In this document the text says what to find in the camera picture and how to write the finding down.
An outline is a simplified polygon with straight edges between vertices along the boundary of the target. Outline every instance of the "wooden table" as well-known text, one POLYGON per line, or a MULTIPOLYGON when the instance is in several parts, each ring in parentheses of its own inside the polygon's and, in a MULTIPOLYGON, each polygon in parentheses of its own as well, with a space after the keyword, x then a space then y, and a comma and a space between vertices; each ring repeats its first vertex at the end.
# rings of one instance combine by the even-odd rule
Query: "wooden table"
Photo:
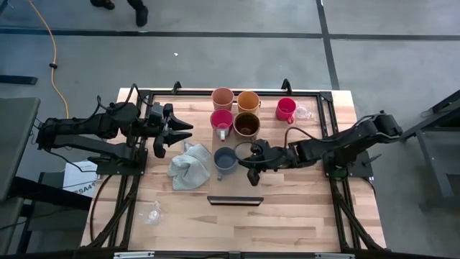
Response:
MULTIPOLYGON (((129 89, 120 89, 118 101, 124 101, 129 89)), ((339 130, 345 130, 357 120, 350 91, 332 91, 339 130)), ((263 97, 259 113, 261 130, 258 138, 282 145, 285 122, 275 119, 275 107, 280 97, 263 97)), ((295 98, 312 111, 310 119, 296 119, 300 127, 321 138, 318 109, 314 98, 295 98)), ((157 96, 155 101, 174 105, 177 118, 194 125, 193 144, 202 143, 211 150, 213 132, 209 116, 213 104, 209 96, 157 96)), ((330 123, 328 130, 332 133, 330 123)), ((307 137, 292 131, 288 140, 307 137)), ((119 134, 112 143, 124 142, 119 134)), ((259 183, 264 202, 260 206, 211 206, 206 199, 211 187, 208 181, 193 191, 173 191, 167 168, 172 157, 183 149, 180 143, 167 148, 166 157, 156 158, 149 139, 149 159, 141 177, 129 243, 130 250, 182 250, 244 252, 338 252, 340 251, 331 188, 323 176, 322 164, 302 169, 266 172, 259 183), (145 215, 155 201, 161 203, 162 219, 156 226, 144 223, 145 215)), ((112 214, 120 177, 114 176, 104 187, 96 205, 94 229, 96 235, 112 214)), ((352 199, 357 218, 381 246, 385 246, 379 212, 371 187, 360 178, 350 178, 352 199)), ((124 219, 121 219, 118 240, 124 219)), ((348 220, 344 220, 347 240, 351 244, 348 220)), ((89 239, 89 220, 81 245, 89 239)))

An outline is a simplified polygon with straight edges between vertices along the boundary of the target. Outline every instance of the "gray mug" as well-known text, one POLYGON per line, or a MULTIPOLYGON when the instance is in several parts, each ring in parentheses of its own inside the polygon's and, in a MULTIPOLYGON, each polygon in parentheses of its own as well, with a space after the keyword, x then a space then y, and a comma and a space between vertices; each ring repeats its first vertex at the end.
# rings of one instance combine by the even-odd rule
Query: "gray mug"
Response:
POLYGON ((214 153, 214 165, 217 168, 217 180, 221 181, 224 175, 233 173, 237 166, 235 150, 230 147, 221 147, 214 153))

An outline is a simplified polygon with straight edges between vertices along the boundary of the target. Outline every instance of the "pink mug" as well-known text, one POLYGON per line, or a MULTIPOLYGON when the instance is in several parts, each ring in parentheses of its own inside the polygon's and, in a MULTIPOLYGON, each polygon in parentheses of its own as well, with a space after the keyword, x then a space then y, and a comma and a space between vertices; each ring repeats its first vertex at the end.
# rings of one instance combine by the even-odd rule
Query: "pink mug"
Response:
POLYGON ((211 125, 223 142, 233 127, 233 114, 227 109, 218 109, 211 114, 211 125))
POLYGON ((295 101, 291 98, 283 98, 278 102, 276 107, 276 117, 281 121, 286 121, 288 124, 294 122, 295 101))

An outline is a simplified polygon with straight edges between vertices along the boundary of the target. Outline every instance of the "mug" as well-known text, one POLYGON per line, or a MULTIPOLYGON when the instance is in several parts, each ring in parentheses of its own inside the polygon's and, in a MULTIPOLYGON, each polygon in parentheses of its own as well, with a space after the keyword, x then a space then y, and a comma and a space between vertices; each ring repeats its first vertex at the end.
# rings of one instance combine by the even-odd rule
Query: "mug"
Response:
POLYGON ((214 153, 214 165, 217 168, 217 180, 222 181, 224 175, 233 173, 238 167, 235 151, 230 147, 221 147, 214 153))
POLYGON ((223 142, 233 126, 233 114, 229 110, 218 109, 211 114, 211 125, 223 142))
POLYGON ((235 133, 241 137, 255 138, 260 129, 260 120, 251 112, 240 112, 233 122, 235 133))
POLYGON ((243 91, 236 99, 238 103, 238 112, 252 112, 257 113, 260 105, 259 96, 253 91, 243 91))
POLYGON ((228 88, 218 88, 213 91, 211 98, 213 99, 214 110, 227 109, 231 111, 233 105, 233 99, 235 95, 233 91, 228 88))
POLYGON ((295 101, 291 98, 283 98, 278 102, 276 107, 276 117, 280 121, 286 121, 288 124, 294 122, 295 101))

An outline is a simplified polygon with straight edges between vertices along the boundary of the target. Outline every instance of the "yellow cable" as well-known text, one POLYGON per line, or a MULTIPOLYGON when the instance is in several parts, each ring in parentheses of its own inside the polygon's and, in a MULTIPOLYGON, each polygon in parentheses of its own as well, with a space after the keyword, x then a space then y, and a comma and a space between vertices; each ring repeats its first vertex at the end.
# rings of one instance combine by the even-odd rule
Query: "yellow cable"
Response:
MULTIPOLYGON (((30 5, 32 8, 35 10, 37 13, 38 17, 42 20, 43 24, 46 26, 46 29, 48 30, 48 33, 50 33, 51 41, 52 41, 52 47, 54 48, 54 55, 52 58, 52 64, 56 64, 56 41, 54 36, 52 36, 51 29, 46 23, 45 19, 43 19, 42 14, 40 14, 40 11, 38 11, 37 7, 35 7, 34 3, 32 3, 32 0, 29 0, 30 5)), ((51 68, 51 84, 52 87, 56 90, 56 93, 59 94, 60 98, 64 102, 65 106, 65 117, 68 119, 69 118, 69 107, 67 105, 67 101, 65 100, 64 96, 59 92, 58 88, 55 85, 55 68, 51 68)))

